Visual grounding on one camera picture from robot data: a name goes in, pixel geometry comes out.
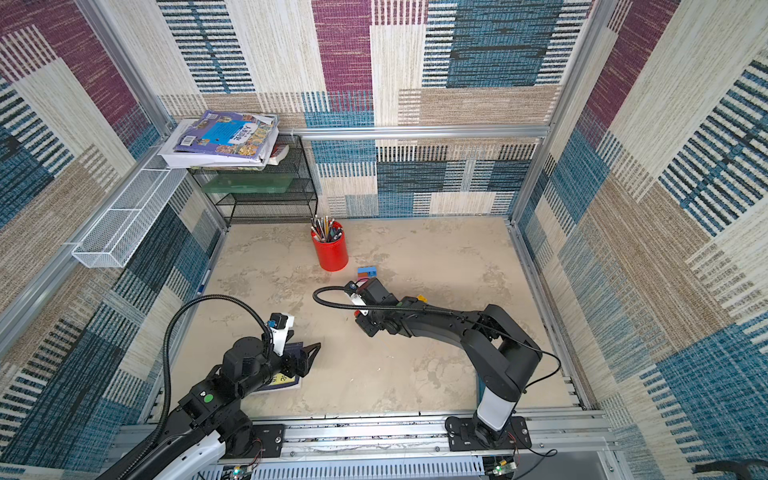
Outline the light blue lego brick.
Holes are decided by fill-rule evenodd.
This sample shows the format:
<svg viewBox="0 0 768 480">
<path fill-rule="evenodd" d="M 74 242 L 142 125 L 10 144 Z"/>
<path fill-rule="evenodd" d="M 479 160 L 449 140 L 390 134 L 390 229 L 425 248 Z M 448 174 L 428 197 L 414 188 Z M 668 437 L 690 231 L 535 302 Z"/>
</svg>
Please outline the light blue lego brick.
<svg viewBox="0 0 768 480">
<path fill-rule="evenodd" d="M 375 266 L 359 267 L 357 269 L 357 275 L 359 278 L 374 278 L 378 274 Z"/>
</svg>

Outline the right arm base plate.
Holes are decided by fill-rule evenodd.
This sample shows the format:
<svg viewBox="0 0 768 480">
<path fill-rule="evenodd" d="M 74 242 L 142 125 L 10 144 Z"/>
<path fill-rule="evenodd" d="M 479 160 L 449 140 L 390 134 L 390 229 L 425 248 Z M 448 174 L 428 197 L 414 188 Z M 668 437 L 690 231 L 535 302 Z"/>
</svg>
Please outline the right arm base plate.
<svg viewBox="0 0 768 480">
<path fill-rule="evenodd" d="M 444 427 L 451 451 L 527 450 L 532 447 L 530 430 L 522 416 L 511 416 L 499 431 L 481 422 L 477 416 L 449 416 Z"/>
</svg>

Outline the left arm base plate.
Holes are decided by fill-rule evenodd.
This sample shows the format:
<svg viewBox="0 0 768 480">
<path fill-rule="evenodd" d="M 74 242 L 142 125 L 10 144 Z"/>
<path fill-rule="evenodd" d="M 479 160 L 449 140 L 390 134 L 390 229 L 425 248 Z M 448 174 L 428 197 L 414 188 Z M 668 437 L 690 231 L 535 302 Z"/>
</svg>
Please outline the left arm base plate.
<svg viewBox="0 0 768 480">
<path fill-rule="evenodd" d="M 283 448 L 284 424 L 253 424 L 227 442 L 224 459 L 278 458 Z"/>
</svg>

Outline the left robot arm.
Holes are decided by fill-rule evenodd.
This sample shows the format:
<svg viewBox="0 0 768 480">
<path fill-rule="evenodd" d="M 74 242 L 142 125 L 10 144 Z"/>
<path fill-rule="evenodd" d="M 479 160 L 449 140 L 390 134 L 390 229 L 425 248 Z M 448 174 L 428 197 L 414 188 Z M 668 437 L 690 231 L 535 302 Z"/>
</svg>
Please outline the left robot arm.
<svg viewBox="0 0 768 480">
<path fill-rule="evenodd" d="M 163 406 L 156 428 L 101 479 L 189 479 L 226 456 L 242 457 L 255 447 L 242 400 L 280 373 L 305 377 L 321 349 L 319 342 L 279 355 L 263 339 L 244 337 L 222 363 L 191 387 L 175 408 Z"/>
</svg>

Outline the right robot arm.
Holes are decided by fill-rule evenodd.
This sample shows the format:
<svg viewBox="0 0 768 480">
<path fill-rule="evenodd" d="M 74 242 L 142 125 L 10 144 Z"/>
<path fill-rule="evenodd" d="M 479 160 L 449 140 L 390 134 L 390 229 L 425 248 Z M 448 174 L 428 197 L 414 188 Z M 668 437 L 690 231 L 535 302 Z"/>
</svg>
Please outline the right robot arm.
<svg viewBox="0 0 768 480">
<path fill-rule="evenodd" d="M 370 337 L 385 331 L 462 349 L 485 386 L 476 425 L 502 431 L 543 358 L 538 344 L 505 310 L 490 304 L 481 311 L 449 312 L 416 297 L 399 300 L 376 278 L 350 282 L 344 291 L 360 308 L 356 323 Z"/>
</svg>

